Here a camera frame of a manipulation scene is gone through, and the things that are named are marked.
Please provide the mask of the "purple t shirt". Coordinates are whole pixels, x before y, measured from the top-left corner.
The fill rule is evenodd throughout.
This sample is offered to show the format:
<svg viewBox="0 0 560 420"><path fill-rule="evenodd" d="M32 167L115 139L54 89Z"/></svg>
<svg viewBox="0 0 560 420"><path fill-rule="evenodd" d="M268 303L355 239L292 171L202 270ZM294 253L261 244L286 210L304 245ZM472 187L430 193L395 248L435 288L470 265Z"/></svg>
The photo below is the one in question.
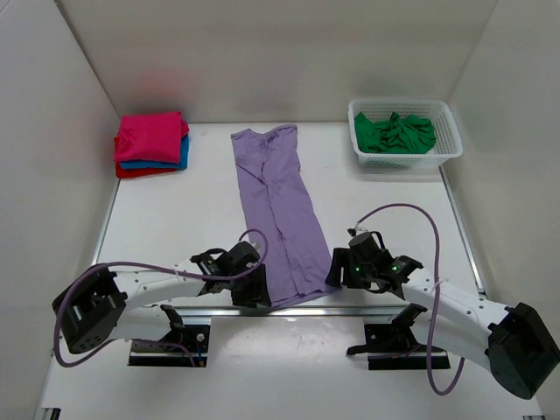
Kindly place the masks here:
<svg viewBox="0 0 560 420"><path fill-rule="evenodd" d="M326 284L332 256L300 175L298 126L231 136L246 226L264 233L267 288L274 307L336 291Z"/></svg>

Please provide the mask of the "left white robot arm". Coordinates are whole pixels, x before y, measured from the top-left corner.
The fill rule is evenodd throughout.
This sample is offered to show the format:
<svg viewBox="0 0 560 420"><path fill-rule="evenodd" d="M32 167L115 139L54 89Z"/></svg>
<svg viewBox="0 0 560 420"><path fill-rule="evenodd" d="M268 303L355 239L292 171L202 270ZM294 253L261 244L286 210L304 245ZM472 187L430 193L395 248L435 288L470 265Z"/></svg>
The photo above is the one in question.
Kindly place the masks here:
<svg viewBox="0 0 560 420"><path fill-rule="evenodd" d="M139 262L96 264L74 280L52 302L55 334L70 354L88 358L112 340L157 341L177 346L183 326L170 302L229 291L234 306L269 307L264 260L266 249L248 241L230 250L211 248L195 255L190 273Z"/></svg>

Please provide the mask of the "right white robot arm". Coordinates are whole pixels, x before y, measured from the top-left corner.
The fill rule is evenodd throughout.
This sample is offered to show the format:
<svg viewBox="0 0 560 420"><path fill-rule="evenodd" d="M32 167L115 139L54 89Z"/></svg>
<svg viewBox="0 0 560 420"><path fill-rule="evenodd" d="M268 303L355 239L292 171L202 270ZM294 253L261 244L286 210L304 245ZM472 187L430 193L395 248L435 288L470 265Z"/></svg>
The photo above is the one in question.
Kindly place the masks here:
<svg viewBox="0 0 560 420"><path fill-rule="evenodd" d="M510 394L532 399L559 364L559 347L531 306L489 301L436 282L419 261L393 257L377 232L364 232L333 251L326 283L390 293L406 307L389 322L366 326L366 341L346 353L381 359L428 348L448 351L487 370Z"/></svg>

